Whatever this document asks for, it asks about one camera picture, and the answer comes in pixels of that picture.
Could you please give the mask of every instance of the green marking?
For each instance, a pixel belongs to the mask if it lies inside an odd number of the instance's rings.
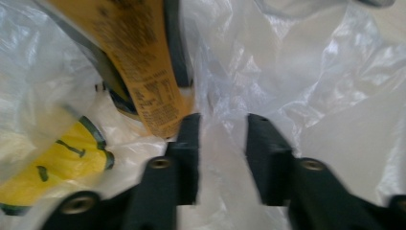
[[[61,140],[57,140],[56,142],[57,142],[58,144],[64,146],[64,147],[66,147],[66,149],[68,149],[68,150],[70,150],[70,151],[72,151],[72,152],[77,153],[80,158],[83,157],[84,154],[86,154],[86,150],[85,150],[85,149],[79,150],[79,149],[70,147],[68,144],[64,143],[64,142],[61,141]]]
[[[104,150],[104,154],[105,154],[105,166],[104,166],[104,169],[105,170],[113,169],[114,161],[115,161],[113,153],[111,153],[110,151]]]
[[[87,117],[81,117],[80,120],[81,124],[86,127],[86,129],[92,134],[93,138],[96,139],[96,142],[98,143],[98,150],[104,150],[105,146],[107,145],[105,143],[104,138],[102,137],[102,134],[99,132],[99,130],[93,125],[93,123],[87,118]]]
[[[39,177],[41,177],[42,182],[46,182],[49,178],[47,168],[43,166],[37,166]]]

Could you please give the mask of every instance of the yellow object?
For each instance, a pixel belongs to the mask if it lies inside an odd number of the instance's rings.
[[[111,169],[114,156],[105,145],[99,131],[82,117],[21,173],[0,185],[0,208],[10,216],[22,215],[59,183]]]
[[[189,112],[177,87],[163,0],[46,0],[96,40],[120,72],[141,121],[163,138]]]

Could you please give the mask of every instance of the metal screw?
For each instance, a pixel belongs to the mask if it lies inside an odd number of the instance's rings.
[[[157,159],[150,163],[152,169],[164,169],[169,167],[170,161],[167,159]]]
[[[82,196],[69,200],[60,211],[66,215],[80,214],[90,210],[96,204],[92,196]]]
[[[302,161],[302,166],[312,171],[322,171],[325,168],[323,164],[314,160]]]

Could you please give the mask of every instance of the black plastic piece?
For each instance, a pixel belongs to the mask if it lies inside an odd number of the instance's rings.
[[[199,181],[199,123],[199,114],[185,117],[177,141],[168,143],[165,153],[165,156],[175,158],[179,164],[178,205],[192,205],[196,202]]]
[[[293,229],[383,230],[322,162],[297,159],[293,172],[289,216],[299,223]]]
[[[282,206],[289,197],[292,148],[277,129],[259,115],[248,116],[246,156],[262,203]]]
[[[177,182],[175,160],[162,156],[149,160],[129,200],[122,229],[176,229]]]
[[[324,163],[295,159],[269,121],[248,116],[247,160],[263,203],[286,198],[293,230],[406,229],[406,195],[379,207],[350,194]]]

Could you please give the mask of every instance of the yellow package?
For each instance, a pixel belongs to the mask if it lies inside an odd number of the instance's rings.
[[[150,133],[168,138],[177,132],[190,109],[170,62],[163,0],[40,2],[96,40],[119,71]]]
[[[0,185],[0,208],[9,216],[23,215],[63,181],[111,169],[114,156],[105,146],[99,131],[82,117],[22,172]]]

